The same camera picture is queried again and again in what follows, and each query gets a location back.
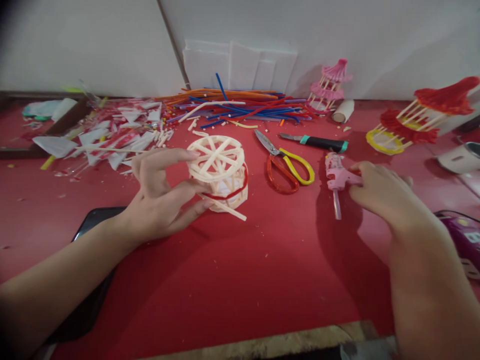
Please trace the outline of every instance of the scissors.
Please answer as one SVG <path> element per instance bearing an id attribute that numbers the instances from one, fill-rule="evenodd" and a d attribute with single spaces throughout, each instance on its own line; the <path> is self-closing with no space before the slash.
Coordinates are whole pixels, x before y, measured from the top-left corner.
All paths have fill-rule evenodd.
<path id="1" fill-rule="evenodd" d="M 310 185 L 311 183 L 314 182 L 315 180 L 314 170 L 312 169 L 312 166 L 305 159 L 303 159 L 298 155 L 292 154 L 291 152 L 288 152 L 282 148 L 280 148 L 280 150 L 277 150 L 277 148 L 275 148 L 275 146 L 270 142 L 270 140 L 257 129 L 255 130 L 255 135 L 258 138 L 258 140 L 260 140 L 261 144 L 270 153 L 270 156 L 266 161 L 266 173 L 268 175 L 268 180 L 270 180 L 275 190 L 285 195 L 294 194 L 299 190 L 299 182 L 302 185 Z M 285 161 L 290 171 L 286 169 L 284 166 L 282 166 L 278 160 L 276 160 L 275 157 L 277 155 L 283 156 L 283 161 Z M 309 175 L 308 180 L 302 179 L 302 177 L 297 172 L 297 169 L 295 169 L 294 165 L 290 161 L 290 158 L 293 158 L 299 161 L 300 163 L 302 163 L 303 166 L 305 166 Z M 293 188 L 289 189 L 289 188 L 282 187 L 274 180 L 274 177 L 272 174 L 272 164 L 274 164 L 276 168 L 280 170 L 280 172 L 284 174 L 292 182 Z"/>

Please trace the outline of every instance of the red ring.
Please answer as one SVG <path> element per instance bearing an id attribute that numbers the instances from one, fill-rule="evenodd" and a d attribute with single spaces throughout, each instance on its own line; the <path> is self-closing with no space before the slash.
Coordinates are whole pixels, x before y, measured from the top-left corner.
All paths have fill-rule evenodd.
<path id="1" fill-rule="evenodd" d="M 206 197 L 209 197 L 210 199 L 213 200 L 228 200 L 233 198 L 235 195 L 240 194 L 243 189 L 245 189 L 249 183 L 249 170 L 247 169 L 247 166 L 243 164 L 243 167 L 245 168 L 245 179 L 243 180 L 243 186 L 235 190 L 234 192 L 228 194 L 227 196 L 215 196 L 215 195 L 210 195 L 208 193 L 202 192 L 202 195 L 205 195 Z"/>

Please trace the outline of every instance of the black phone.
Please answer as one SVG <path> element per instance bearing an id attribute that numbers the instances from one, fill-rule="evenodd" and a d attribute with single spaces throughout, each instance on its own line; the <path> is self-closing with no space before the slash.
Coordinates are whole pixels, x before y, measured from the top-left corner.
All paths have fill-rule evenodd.
<path id="1" fill-rule="evenodd" d="M 73 237 L 72 242 L 77 241 L 79 237 L 87 231 L 100 224 L 103 220 L 120 214 L 125 207 L 100 207 L 90 211 L 80 228 Z M 64 343 L 81 338 L 93 329 L 97 317 L 104 303 L 110 283 L 114 277 L 113 270 L 105 280 L 91 292 L 76 309 L 61 323 L 61 325 L 46 340 L 46 344 Z"/>

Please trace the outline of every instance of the pink pagoda model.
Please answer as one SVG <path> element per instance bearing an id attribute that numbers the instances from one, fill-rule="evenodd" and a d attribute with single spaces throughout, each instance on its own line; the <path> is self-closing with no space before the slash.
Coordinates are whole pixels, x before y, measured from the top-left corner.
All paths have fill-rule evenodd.
<path id="1" fill-rule="evenodd" d="M 310 86 L 310 96 L 306 106 L 316 114 L 326 114 L 336 100 L 344 99 L 342 83 L 352 80 L 352 75 L 347 75 L 347 59 L 341 58 L 335 66 L 321 69 L 320 81 L 313 82 Z"/>
<path id="2" fill-rule="evenodd" d="M 380 124 L 366 133 L 366 141 L 387 155 L 400 154 L 412 144 L 435 144 L 440 124 L 451 116 L 474 112 L 467 95 L 479 84 L 480 78 L 470 76 L 441 89 L 415 91 L 416 99 L 405 109 L 388 109 L 380 115 Z"/>

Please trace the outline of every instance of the left hand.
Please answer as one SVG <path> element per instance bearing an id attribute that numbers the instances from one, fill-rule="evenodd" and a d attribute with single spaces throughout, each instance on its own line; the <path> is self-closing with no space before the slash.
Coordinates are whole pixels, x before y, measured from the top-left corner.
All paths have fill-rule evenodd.
<path id="1" fill-rule="evenodd" d="M 130 205 L 114 218 L 120 236 L 133 241 L 136 246 L 165 238 L 185 229 L 212 206 L 211 201 L 200 200 L 181 211 L 196 194 L 211 189 L 195 179 L 182 181 L 174 188 L 167 182 L 166 169 L 169 166 L 195 160 L 198 156 L 194 151 L 173 148 L 154 149 L 133 158 L 131 167 L 140 190 Z"/>

